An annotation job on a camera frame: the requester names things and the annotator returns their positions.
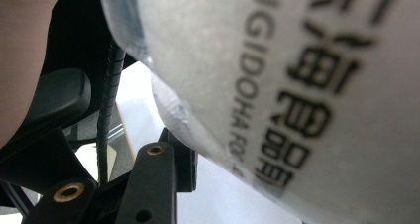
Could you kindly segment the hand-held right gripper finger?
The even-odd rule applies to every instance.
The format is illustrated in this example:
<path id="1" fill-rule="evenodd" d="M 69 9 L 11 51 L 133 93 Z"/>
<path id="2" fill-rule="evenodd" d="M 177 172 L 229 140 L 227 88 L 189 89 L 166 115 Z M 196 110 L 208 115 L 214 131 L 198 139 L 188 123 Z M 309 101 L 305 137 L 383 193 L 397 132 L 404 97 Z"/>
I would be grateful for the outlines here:
<path id="1" fill-rule="evenodd" d="M 198 157 L 167 128 L 136 156 L 115 224 L 177 224 L 178 192 L 196 189 Z"/>

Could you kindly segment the red and white spouted pouch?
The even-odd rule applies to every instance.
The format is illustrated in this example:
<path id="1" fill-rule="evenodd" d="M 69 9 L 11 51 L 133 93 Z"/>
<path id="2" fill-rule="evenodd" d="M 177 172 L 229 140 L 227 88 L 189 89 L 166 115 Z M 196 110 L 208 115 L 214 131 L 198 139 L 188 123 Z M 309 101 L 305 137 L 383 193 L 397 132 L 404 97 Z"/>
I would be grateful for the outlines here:
<path id="1" fill-rule="evenodd" d="M 101 0 L 165 125 L 306 224 L 420 224 L 420 0 Z"/>

